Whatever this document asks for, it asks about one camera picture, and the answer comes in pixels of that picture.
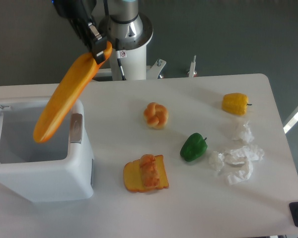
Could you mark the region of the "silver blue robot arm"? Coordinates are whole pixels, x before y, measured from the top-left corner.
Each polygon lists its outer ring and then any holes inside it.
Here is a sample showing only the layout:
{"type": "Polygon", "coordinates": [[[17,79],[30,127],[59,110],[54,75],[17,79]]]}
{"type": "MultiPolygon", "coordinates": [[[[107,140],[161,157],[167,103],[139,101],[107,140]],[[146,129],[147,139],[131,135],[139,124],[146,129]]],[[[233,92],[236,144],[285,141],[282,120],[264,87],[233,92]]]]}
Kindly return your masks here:
{"type": "MultiPolygon", "coordinates": [[[[100,30],[92,15],[97,5],[96,0],[53,0],[58,15],[66,18],[77,36],[83,41],[100,65],[105,61],[104,51],[107,47],[107,34],[100,30]]],[[[111,16],[120,24],[133,21],[138,16],[136,0],[104,0],[106,16],[111,16]]]]}

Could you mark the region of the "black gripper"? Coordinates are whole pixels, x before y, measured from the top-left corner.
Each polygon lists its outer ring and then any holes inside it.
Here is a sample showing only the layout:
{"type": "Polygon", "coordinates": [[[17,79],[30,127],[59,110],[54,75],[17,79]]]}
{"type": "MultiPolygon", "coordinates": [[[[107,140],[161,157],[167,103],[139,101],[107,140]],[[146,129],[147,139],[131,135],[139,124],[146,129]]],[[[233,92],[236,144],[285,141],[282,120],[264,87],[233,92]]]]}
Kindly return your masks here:
{"type": "Polygon", "coordinates": [[[107,38],[96,28],[92,11],[96,0],[52,0],[58,15],[66,18],[77,36],[90,51],[98,65],[106,61],[104,51],[107,48],[107,38]]]}

